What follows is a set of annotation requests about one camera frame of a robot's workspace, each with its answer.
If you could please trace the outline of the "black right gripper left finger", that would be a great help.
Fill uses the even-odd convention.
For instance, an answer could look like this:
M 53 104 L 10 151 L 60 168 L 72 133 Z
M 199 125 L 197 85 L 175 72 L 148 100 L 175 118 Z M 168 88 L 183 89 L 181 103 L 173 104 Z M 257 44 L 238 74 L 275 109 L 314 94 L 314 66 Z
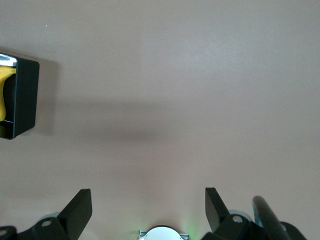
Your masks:
M 90 189 L 81 189 L 55 217 L 41 219 L 18 240 L 78 240 L 93 213 Z

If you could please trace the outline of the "yellow banana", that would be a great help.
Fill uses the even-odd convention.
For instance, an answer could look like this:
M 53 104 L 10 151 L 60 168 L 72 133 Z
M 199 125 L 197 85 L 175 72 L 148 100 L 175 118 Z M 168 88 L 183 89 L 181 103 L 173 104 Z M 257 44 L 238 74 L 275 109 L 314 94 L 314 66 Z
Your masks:
M 17 70 L 11 66 L 0 66 L 0 122 L 3 122 L 6 118 L 7 111 L 4 99 L 4 85 L 8 78 L 16 74 Z

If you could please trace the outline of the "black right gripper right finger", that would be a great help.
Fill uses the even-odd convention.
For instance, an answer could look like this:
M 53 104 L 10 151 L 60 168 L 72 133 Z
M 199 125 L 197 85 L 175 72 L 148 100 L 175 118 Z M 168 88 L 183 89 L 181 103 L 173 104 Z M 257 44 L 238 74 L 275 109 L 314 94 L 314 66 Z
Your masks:
M 260 228 L 245 214 L 229 211 L 214 187 L 205 189 L 205 215 L 210 231 L 202 240 L 260 240 Z

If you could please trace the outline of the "black plastic box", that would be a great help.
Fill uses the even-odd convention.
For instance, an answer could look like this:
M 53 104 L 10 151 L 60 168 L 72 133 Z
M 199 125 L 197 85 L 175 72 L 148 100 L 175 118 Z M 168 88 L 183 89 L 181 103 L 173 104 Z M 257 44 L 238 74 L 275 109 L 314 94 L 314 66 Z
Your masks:
M 12 140 L 36 124 L 40 64 L 0 52 L 0 66 L 16 68 L 4 84 L 6 117 L 0 122 L 0 138 Z

